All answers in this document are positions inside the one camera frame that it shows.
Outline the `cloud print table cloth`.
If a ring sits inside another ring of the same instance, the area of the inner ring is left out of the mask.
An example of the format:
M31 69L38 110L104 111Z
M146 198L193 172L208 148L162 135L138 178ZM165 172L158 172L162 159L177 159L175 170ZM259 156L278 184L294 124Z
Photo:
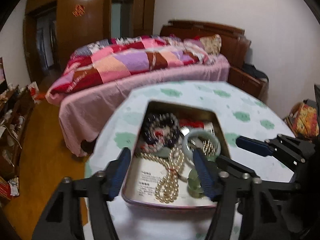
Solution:
M261 157L238 148L243 135L260 141L291 130L261 101L225 82L183 81L154 85L157 96L132 93L109 118L85 166L85 176L103 170L122 148L133 148L150 101L163 101L216 112L229 153L235 161L255 170L264 180L287 182L292 172L272 157ZM130 205L117 197L109 211L120 239L204 239L214 209L195 211L156 210Z

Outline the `wicker chair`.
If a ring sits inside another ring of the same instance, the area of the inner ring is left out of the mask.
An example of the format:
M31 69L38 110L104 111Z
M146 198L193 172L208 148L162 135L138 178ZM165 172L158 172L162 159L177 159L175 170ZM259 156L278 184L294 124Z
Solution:
M283 120L285 122L285 124L287 124L287 126L289 127L289 129L291 129L292 133L297 136L297 133L293 127L293 124L295 122L295 118L297 117L299 108L301 106L302 102L298 102L296 103L290 110L288 116L286 116Z

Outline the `white paper leaflet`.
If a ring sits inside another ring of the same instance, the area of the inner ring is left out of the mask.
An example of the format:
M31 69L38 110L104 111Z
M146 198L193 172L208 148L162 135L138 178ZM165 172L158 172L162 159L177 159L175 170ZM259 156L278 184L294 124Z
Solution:
M172 203L161 203L155 198L158 182L167 175L165 167L155 161L134 156L122 189L122 197L132 205L164 207L165 209L211 209L216 204L207 197L194 198L188 184L179 180L177 199Z

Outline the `colourful floral cushion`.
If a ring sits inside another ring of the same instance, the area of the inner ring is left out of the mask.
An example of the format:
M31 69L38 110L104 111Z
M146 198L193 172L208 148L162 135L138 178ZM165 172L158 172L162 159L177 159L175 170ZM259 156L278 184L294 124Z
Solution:
M295 136L313 140L319 135L317 111L314 107L299 102L291 109L289 117Z

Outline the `pink tin box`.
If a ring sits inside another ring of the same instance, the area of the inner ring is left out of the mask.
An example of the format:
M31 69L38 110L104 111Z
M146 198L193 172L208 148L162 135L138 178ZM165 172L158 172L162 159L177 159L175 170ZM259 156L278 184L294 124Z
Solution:
M167 175L158 182L155 189L155 198L161 203L172 203L177 199L179 180L188 184L187 190L192 197L205 196L193 161L190 161L182 152L183 137L180 135L180 128L183 126L214 133L220 141L220 155L230 156L216 112L185 105L150 101L139 131L133 157L149 159L165 167ZM152 206L149 208L177 211L210 210L202 208L165 209Z

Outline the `wooden nightstand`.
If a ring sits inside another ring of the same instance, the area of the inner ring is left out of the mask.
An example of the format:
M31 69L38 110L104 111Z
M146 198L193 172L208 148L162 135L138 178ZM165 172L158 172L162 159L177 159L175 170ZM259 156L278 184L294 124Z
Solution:
M268 82L266 79L257 79L241 69L231 66L228 74L228 83L262 102L267 99Z

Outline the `pink bed sheet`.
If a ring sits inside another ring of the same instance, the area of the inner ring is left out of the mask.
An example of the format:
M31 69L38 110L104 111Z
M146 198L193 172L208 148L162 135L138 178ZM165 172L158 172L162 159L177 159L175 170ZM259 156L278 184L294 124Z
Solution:
M130 94L143 91L157 96L154 85L182 84L183 81L227 81L231 65L225 56L213 58L213 64L193 64L138 74L103 85L84 89L71 95L46 94L47 101L59 107L59 122L65 145L77 157L89 151L82 143L97 139L108 119Z

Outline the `dark clothes on nightstand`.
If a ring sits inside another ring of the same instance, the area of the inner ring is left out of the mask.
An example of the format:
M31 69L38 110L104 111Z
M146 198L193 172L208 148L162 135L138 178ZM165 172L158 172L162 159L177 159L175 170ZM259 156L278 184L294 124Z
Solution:
M263 80L264 82L268 82L269 81L268 76L264 72L262 72L262 71L258 70L257 68L255 68L255 66L252 65L252 64L244 63L242 65L242 70L246 74L250 75L251 77L253 77L255 79Z

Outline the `wooden headboard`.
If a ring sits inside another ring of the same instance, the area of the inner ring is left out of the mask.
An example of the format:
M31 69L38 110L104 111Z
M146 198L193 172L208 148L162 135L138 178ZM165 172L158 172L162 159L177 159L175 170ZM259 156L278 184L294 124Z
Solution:
M224 55L237 68L242 68L251 45L244 29L212 22L170 20L161 28L160 35L199 40L208 53Z

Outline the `patchwork quilt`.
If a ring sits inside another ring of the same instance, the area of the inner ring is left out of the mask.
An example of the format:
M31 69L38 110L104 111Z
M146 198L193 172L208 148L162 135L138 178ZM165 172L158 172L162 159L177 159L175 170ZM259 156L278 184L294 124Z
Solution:
M46 99L59 105L68 95L84 89L159 69L192 64L212 65L213 56L191 41L176 37L142 36L94 44L76 51L60 78L48 89Z

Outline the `cluttered wooden dresser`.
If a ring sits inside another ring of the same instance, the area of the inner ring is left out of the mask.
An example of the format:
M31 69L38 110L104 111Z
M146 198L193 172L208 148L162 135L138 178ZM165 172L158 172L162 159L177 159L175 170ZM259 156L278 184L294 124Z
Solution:
M1 177L5 180L19 174L26 126L33 108L28 87L7 90L1 98Z

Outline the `floral pillow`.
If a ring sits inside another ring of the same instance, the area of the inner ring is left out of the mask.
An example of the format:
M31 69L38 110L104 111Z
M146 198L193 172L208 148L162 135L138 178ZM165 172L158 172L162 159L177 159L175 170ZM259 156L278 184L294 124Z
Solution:
M200 42L208 54L218 55L220 53L222 40L219 34L201 37Z

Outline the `mirror on dresser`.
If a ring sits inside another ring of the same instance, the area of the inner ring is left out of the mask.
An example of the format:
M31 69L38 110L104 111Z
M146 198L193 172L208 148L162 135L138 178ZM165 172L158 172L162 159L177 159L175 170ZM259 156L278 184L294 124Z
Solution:
M0 57L0 94L5 92L7 88L8 88L8 84L7 84L4 67L3 67L3 58Z

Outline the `brown wooden wardrobe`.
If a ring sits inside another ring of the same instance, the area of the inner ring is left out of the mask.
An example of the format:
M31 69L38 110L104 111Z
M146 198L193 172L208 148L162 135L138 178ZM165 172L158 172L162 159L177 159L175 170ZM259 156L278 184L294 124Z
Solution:
M31 81L44 77L36 46L37 17L49 9L56 9L57 50L61 68L73 51L83 45L111 37L112 0L27 0L23 22L25 60ZM85 7L85 14L75 17L77 4ZM153 32L155 0L133 0L131 28L133 36Z

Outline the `red double happiness decal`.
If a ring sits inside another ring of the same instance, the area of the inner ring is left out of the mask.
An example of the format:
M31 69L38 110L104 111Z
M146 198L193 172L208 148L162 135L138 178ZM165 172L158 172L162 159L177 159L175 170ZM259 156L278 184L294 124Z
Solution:
M83 5L77 4L72 12L75 17L81 17L85 14L85 7Z

